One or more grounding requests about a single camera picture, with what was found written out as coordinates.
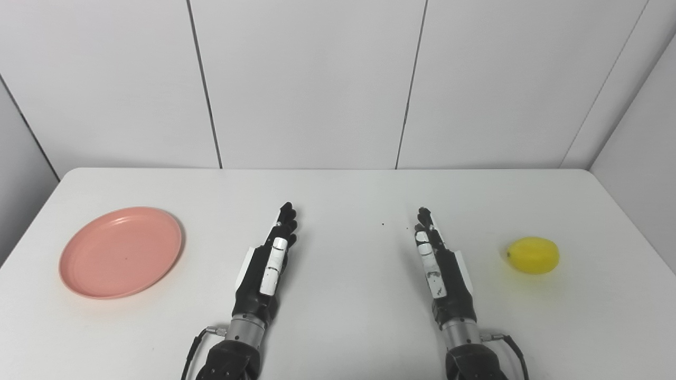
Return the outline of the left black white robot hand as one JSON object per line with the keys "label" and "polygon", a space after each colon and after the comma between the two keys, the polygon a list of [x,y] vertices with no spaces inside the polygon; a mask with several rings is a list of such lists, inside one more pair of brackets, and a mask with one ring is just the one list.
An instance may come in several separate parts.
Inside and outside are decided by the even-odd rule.
{"label": "left black white robot hand", "polygon": [[278,217],[264,243],[255,248],[235,292],[232,316],[251,315],[270,325],[277,316],[277,288],[296,243],[297,212],[292,202],[280,207]]}

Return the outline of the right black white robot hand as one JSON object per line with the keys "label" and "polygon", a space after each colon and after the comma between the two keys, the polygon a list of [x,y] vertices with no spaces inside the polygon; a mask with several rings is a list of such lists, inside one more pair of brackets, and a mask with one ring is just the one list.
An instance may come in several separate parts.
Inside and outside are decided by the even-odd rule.
{"label": "right black white robot hand", "polygon": [[444,242],[433,215],[420,207],[415,242],[432,300],[433,318],[440,329],[452,320],[477,321],[472,286],[464,259]]}

